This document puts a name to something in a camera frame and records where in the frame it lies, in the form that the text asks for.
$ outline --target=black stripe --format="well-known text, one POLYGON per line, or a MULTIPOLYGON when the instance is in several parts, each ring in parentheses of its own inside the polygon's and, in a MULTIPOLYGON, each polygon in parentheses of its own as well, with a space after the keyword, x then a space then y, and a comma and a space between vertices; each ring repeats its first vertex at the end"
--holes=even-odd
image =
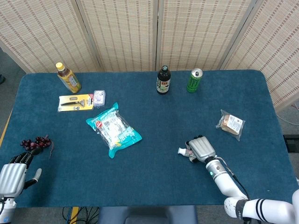
POLYGON ((258 199, 258 201, 256 202, 256 213, 257 213, 257 216, 259 217, 260 220, 262 220, 260 214, 258 213, 258 203, 261 201, 261 199, 258 199))
POLYGON ((263 216, 262 204, 263 204, 264 200, 265 200, 265 199, 263 199, 263 200, 261 201, 261 203, 260 203, 260 212, 261 212, 261 215, 262 215, 264 221, 265 221, 265 222, 268 222, 268 221, 265 219, 265 216, 263 216))

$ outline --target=green can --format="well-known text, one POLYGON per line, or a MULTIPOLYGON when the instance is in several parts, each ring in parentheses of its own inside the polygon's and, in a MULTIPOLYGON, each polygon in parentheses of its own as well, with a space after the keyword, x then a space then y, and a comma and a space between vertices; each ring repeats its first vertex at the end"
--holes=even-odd
POLYGON ((193 69, 191 71, 191 76, 187 85, 188 92, 195 92, 197 90, 202 74, 203 72, 201 69, 193 69))

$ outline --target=gray carpet floor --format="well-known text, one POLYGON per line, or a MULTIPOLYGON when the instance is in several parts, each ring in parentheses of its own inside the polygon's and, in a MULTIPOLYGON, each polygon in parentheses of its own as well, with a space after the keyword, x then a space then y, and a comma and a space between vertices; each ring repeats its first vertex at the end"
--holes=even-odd
MULTIPOLYGON (((6 77, 6 81, 0 85, 0 136, 14 105, 14 99, 18 90, 19 82, 25 72, 0 49, 0 74, 6 77)), ((299 123, 299 111, 294 107, 287 107, 279 116, 299 123)), ((279 120, 284 134, 299 134, 299 126, 290 125, 279 120)), ((299 176, 299 154, 289 154, 294 171, 299 176)), ((199 224, 242 224, 237 219, 226 215, 222 205, 197 206, 199 224)), ((13 224, 63 224, 62 208, 18 208, 15 211, 13 224)))

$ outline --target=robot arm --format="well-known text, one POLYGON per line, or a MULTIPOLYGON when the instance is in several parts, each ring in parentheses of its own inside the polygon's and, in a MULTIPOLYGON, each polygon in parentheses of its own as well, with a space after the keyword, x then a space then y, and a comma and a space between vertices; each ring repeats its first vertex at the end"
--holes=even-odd
POLYGON ((266 199, 250 200, 232 180, 220 163, 220 157, 206 137, 199 136, 186 143, 196 158, 206 163, 206 169, 217 184, 222 194, 228 196, 224 201, 225 212, 233 218, 249 221, 250 218, 274 224, 299 224, 299 190, 292 196, 292 204, 266 199))
POLYGON ((0 173, 0 224, 11 223, 16 202, 23 189, 38 182, 42 169, 38 169, 34 178, 25 182, 26 172, 33 159, 33 154, 22 153, 5 164, 0 173))

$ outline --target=yellow bottle cap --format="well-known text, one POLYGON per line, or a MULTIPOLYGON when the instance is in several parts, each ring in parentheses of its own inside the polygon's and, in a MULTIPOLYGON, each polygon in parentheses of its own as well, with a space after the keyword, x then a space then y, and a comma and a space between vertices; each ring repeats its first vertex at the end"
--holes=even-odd
POLYGON ((62 71, 64 69, 64 64, 62 64, 61 62, 58 62, 56 63, 56 68, 59 70, 59 71, 62 71))

